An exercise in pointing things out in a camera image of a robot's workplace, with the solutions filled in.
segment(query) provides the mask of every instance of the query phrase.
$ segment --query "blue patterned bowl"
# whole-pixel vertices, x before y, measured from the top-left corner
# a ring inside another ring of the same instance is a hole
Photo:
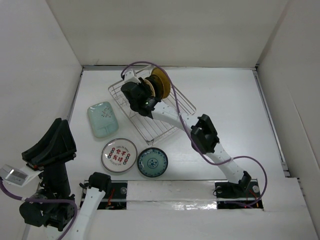
[[[167,170],[168,157],[161,149],[150,147],[140,153],[137,165],[143,175],[149,178],[156,178]]]

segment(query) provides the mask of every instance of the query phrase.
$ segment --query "red wire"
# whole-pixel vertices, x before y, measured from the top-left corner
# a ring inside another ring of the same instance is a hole
[[[255,197],[255,200],[257,200],[257,196],[255,195],[255,193],[250,189],[249,192]]]
[[[114,192],[115,192],[115,189],[112,189],[111,195],[108,198],[108,205],[111,205],[110,201],[111,201],[112,197],[114,196]]]

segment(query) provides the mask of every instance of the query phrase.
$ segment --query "white wall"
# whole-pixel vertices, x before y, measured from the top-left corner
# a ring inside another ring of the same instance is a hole
[[[21,153],[65,118],[81,66],[44,0],[0,0],[0,167],[22,167]],[[27,189],[11,188],[29,197]],[[21,239],[21,202],[0,192],[2,240]]]
[[[254,67],[288,0],[47,0],[83,65]]]
[[[320,1],[292,0],[258,74],[283,154],[320,236]]]

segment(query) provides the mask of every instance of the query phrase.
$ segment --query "black mounting bracket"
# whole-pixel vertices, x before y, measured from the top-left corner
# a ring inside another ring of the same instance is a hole
[[[22,159],[34,170],[73,160],[77,151],[67,120],[57,118],[41,140],[22,153]]]
[[[214,153],[215,146],[220,142],[217,130],[208,115],[202,114],[198,119],[196,125],[191,127],[191,138],[202,154]]]
[[[99,191],[105,191],[106,194],[109,194],[111,190],[111,177],[107,174],[94,172],[89,177],[89,182],[87,184],[88,188],[96,188]]]
[[[243,171],[243,177],[238,184],[228,181],[216,182],[215,192],[217,198],[222,199],[238,199],[248,190],[251,183],[251,176],[247,171]]]

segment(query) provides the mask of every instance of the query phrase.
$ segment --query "plate rim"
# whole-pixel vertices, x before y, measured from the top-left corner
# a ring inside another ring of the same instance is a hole
[[[133,145],[133,147],[134,147],[134,149],[135,149],[135,156],[136,156],[136,157],[135,157],[135,160],[133,161],[132,165],[131,165],[129,168],[127,168],[126,170],[123,170],[123,171],[112,171],[112,170],[110,170],[110,169],[105,165],[105,163],[104,163],[104,151],[105,151],[105,149],[107,148],[107,146],[108,146],[110,143],[115,142],[115,141],[117,141],[117,140],[125,140],[125,141],[128,141],[129,143],[131,143],[131,144]],[[137,150],[136,145],[135,145],[132,141],[130,141],[129,139],[123,138],[123,137],[115,138],[115,139],[109,141],[109,142],[104,146],[104,148],[102,149],[102,152],[101,152],[101,162],[102,162],[103,166],[104,166],[108,171],[110,171],[110,172],[112,172],[112,173],[124,173],[125,171],[128,171],[130,168],[132,168],[132,167],[135,165],[137,159],[138,159],[138,150]]]

